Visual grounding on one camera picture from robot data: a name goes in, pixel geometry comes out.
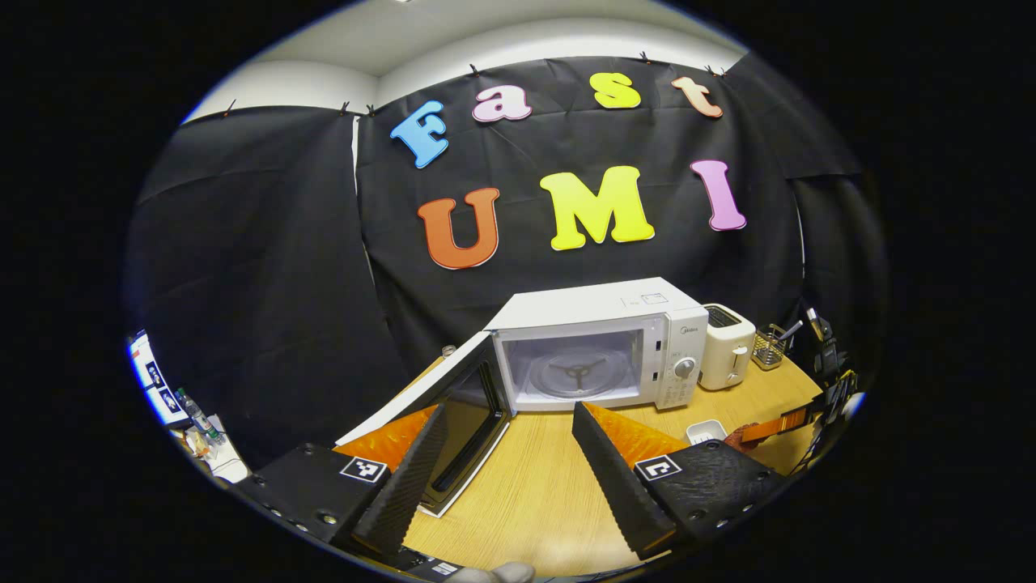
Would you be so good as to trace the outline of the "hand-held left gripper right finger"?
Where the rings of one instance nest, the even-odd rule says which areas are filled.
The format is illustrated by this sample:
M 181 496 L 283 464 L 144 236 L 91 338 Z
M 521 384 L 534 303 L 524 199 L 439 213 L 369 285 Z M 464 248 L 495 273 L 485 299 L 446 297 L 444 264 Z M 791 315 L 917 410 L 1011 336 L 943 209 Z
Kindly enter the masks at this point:
M 689 445 L 591 402 L 574 406 L 572 434 L 641 560 L 711 545 L 784 487 L 783 474 L 724 440 Z

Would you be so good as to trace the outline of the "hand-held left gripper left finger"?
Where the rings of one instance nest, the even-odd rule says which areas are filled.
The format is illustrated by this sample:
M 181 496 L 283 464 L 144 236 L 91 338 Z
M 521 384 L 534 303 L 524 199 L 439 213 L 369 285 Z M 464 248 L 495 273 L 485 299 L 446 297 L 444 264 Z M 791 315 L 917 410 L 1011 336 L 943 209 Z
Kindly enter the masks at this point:
M 398 462 L 304 444 L 238 480 L 236 497 L 308 538 L 393 562 L 448 436 L 441 405 L 405 420 L 418 434 Z

